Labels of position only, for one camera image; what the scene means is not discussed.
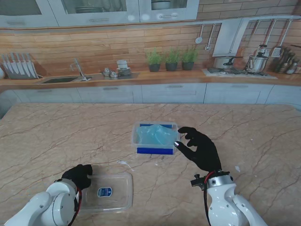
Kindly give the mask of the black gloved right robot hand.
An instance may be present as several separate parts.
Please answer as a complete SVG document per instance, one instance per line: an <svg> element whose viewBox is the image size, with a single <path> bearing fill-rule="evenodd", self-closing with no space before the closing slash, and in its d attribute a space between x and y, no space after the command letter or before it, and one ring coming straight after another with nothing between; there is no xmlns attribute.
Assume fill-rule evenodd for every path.
<svg viewBox="0 0 301 226"><path fill-rule="evenodd" d="M176 141L174 146L188 160L207 172L222 170L216 146L207 135L192 127L181 127L178 132L186 134L185 139L188 140L188 143L185 145L180 141Z"/></svg>

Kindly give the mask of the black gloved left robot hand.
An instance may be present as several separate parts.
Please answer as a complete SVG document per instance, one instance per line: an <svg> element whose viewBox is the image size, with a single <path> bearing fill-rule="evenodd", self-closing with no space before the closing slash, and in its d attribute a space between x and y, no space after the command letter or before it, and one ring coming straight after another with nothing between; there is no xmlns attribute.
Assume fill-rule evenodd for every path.
<svg viewBox="0 0 301 226"><path fill-rule="evenodd" d="M91 185L91 179L88 176L93 175L91 164L79 164L76 167L64 172L62 178L71 180L80 190L86 189Z"/></svg>

